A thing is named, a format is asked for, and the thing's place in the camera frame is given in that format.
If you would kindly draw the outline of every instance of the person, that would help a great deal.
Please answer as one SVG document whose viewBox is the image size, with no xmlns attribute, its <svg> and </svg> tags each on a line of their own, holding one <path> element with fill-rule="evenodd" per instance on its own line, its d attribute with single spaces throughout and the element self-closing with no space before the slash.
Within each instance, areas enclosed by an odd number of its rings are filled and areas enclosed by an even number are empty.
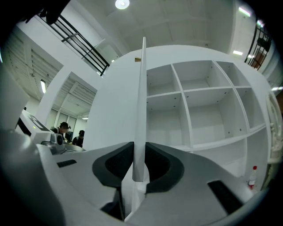
<svg viewBox="0 0 283 226">
<path fill-rule="evenodd" d="M 79 135 L 73 139 L 72 144 L 77 145 L 79 147 L 83 147 L 83 141 L 84 141 L 84 130 L 81 130 L 79 132 Z"/>
<path fill-rule="evenodd" d="M 59 133 L 59 134 L 61 134 L 62 137 L 63 137 L 63 140 L 64 140 L 64 135 L 63 135 L 63 134 L 66 133 L 66 132 L 69 132 L 69 129 L 70 129 L 70 128 L 71 128 L 71 127 L 69 126 L 68 123 L 62 122 L 59 127 L 57 127 L 57 128 L 52 127 L 50 130 L 53 131 L 54 133 Z"/>
</svg>

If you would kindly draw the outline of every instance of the plastic bottle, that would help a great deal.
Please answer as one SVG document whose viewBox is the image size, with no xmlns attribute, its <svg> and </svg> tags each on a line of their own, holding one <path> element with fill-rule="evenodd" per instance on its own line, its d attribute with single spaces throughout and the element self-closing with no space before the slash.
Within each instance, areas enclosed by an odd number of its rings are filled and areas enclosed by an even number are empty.
<svg viewBox="0 0 283 226">
<path fill-rule="evenodd" d="M 249 182 L 248 182 L 248 186 L 251 190 L 253 190 L 254 186 L 255 186 L 255 183 L 256 183 L 256 169 L 257 169 L 257 166 L 254 166 L 253 168 L 253 171 L 252 171 L 252 174 L 251 176 L 249 177 Z"/>
</svg>

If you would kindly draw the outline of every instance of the white ceiling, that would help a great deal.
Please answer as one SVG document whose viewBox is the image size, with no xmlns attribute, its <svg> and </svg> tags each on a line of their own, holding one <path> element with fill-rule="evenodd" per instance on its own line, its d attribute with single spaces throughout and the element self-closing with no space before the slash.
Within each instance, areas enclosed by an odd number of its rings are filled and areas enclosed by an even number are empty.
<svg viewBox="0 0 283 226">
<path fill-rule="evenodd" d="M 62 68 L 54 58 L 17 31 L 11 33 L 5 44 L 3 64 L 25 92 L 39 101 L 44 95 L 40 80 L 44 80 L 48 87 Z M 66 80 L 53 109 L 73 117 L 87 117 L 95 93 L 78 83 L 75 77 L 70 75 Z"/>
<path fill-rule="evenodd" d="M 124 10 L 115 7 L 115 0 L 77 2 L 104 26 L 111 24 L 115 27 L 131 51 L 142 48 L 143 37 L 147 38 L 147 47 L 195 45 L 212 48 L 213 42 L 222 41 L 214 38 L 214 26 L 224 29 L 222 36 L 228 44 L 231 39 L 232 1 L 226 4 L 223 0 L 130 0 L 129 7 Z M 225 10 L 225 16 L 230 18 L 221 19 L 222 14 L 217 10 Z M 221 21 L 229 21 L 229 25 L 222 26 Z"/>
</svg>

